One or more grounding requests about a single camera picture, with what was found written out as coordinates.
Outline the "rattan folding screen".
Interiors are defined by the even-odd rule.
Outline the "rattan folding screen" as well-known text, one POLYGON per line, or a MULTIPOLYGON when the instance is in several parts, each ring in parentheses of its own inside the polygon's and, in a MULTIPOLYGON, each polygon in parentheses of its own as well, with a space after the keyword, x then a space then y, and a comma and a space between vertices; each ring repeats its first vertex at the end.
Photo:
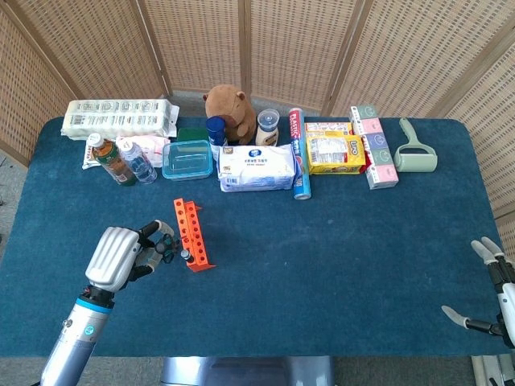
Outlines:
POLYGON ((216 84, 462 121, 515 254, 515 0, 0 0, 0 166, 72 99, 216 84))

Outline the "dark green box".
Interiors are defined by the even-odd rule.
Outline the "dark green box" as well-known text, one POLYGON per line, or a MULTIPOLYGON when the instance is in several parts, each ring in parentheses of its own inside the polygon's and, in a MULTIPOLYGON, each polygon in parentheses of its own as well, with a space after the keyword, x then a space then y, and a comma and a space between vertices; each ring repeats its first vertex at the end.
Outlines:
POLYGON ((189 142, 198 140, 208 140, 208 133, 206 129, 200 127, 183 127, 179 128, 177 132, 177 142, 189 142))

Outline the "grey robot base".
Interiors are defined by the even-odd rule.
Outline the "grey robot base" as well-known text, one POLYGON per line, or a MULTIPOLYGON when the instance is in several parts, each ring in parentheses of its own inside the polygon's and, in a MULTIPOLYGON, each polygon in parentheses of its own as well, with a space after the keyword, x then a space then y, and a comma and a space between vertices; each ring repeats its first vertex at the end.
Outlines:
POLYGON ((160 386, 336 386, 331 356, 166 357, 160 386))

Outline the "blue white spray can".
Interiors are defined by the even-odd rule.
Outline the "blue white spray can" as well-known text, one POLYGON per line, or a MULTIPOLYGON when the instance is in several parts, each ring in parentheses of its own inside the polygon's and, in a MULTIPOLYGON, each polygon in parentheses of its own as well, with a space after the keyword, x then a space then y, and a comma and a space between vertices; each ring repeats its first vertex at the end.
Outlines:
POLYGON ((206 121, 206 130, 213 159, 217 162, 220 149, 228 144, 225 136, 225 120, 218 116, 208 118, 206 121))

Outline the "white blue wet wipes pack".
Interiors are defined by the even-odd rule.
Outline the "white blue wet wipes pack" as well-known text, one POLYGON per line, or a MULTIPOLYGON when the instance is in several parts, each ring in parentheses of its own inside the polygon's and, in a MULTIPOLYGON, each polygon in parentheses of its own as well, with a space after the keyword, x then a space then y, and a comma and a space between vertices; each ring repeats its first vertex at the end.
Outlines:
POLYGON ((300 166, 291 145, 223 146, 217 175, 225 193, 290 190, 300 166))

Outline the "yellow Lipo snack bag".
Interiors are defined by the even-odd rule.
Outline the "yellow Lipo snack bag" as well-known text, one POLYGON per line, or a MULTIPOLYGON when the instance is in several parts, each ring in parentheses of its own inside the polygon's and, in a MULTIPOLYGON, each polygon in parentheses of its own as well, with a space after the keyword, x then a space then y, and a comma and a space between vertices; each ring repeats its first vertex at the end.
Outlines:
POLYGON ((356 135, 307 139, 310 175, 358 175, 366 164, 365 148, 356 135))

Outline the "cream bottle with clear cap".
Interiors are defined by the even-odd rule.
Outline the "cream bottle with clear cap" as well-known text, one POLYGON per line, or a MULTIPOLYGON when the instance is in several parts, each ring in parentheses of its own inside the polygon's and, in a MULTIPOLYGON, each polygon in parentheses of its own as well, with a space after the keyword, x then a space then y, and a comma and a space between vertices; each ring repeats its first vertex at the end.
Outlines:
POLYGON ((276 109, 265 109, 257 115, 257 146, 276 146, 278 142, 279 112, 276 109))

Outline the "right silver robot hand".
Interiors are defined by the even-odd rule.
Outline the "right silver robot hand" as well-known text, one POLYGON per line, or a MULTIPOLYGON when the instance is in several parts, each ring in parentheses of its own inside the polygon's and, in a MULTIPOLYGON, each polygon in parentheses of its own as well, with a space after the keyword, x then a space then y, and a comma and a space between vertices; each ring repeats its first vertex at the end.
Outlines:
POLYGON ((515 261, 510 260, 504 251, 486 236, 482 236, 480 240, 473 240, 471 246, 487 266, 496 292, 500 306, 496 322, 465 317, 449 306, 441 306, 441 310, 456 325, 467 330, 500 336, 508 348, 515 350, 515 261))

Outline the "white printed roll pack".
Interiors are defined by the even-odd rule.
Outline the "white printed roll pack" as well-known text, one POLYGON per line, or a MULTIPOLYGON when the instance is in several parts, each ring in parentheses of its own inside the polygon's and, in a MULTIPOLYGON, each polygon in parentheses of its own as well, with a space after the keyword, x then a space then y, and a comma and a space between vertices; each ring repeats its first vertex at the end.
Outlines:
POLYGON ((166 99, 109 99, 71 101, 61 134, 85 140, 92 133, 104 138, 177 135, 179 106, 166 99))

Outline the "brown capybara plush toy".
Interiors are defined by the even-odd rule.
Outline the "brown capybara plush toy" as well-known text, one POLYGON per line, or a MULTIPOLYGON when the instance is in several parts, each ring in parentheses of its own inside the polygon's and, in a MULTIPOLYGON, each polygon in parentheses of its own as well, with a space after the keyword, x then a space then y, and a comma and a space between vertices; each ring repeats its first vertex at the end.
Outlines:
POLYGON ((256 113, 245 93, 231 84, 219 84, 203 95, 206 116, 225 121, 228 142, 248 145, 257 128, 256 113))

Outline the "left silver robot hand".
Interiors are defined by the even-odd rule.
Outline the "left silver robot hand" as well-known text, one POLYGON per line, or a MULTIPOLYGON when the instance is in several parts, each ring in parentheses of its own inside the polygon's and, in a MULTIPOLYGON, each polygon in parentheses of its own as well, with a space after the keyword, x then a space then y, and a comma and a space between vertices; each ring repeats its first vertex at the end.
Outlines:
POLYGON ((116 293, 128 282, 153 273, 164 263, 155 251, 155 244, 164 234, 178 240, 171 226, 161 220, 153 220, 139 230, 107 228, 85 271, 89 283, 116 293))

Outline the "clear water bottle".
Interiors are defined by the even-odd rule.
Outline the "clear water bottle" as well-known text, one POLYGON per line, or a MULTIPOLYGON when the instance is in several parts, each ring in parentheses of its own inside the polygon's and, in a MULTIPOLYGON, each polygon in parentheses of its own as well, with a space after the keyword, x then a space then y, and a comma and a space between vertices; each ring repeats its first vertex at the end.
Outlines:
POLYGON ((142 148, 129 138, 116 140, 122 159, 140 183, 149 184, 157 179, 157 172, 142 148))

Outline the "grey metal frame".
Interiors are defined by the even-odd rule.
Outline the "grey metal frame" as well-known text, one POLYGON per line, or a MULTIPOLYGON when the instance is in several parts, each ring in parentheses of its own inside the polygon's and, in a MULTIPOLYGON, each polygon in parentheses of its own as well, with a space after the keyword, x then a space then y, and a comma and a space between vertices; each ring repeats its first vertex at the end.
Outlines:
POLYGON ((476 386, 515 386, 515 354, 472 356, 476 386))

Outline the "orange test tube rack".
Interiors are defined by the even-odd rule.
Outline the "orange test tube rack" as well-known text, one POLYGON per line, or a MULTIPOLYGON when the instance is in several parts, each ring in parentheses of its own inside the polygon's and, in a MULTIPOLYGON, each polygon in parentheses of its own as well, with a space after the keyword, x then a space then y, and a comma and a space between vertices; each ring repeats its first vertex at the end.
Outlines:
POLYGON ((183 249, 188 252, 187 257, 184 258, 187 267, 195 273, 215 268, 215 265, 209 262, 204 246, 198 218, 200 207, 193 201, 184 201, 182 198, 175 199, 173 204, 179 227, 179 237, 183 249))

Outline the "blue plastic wrap roll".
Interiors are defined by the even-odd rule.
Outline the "blue plastic wrap roll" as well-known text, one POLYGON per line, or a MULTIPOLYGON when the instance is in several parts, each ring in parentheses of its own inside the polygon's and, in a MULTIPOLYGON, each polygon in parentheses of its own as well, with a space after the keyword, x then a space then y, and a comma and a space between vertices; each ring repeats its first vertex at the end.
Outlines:
POLYGON ((311 198, 311 185, 308 170, 307 143, 304 113, 301 108, 289 112, 290 143, 295 156, 297 172, 293 184, 294 198, 305 200, 311 198))

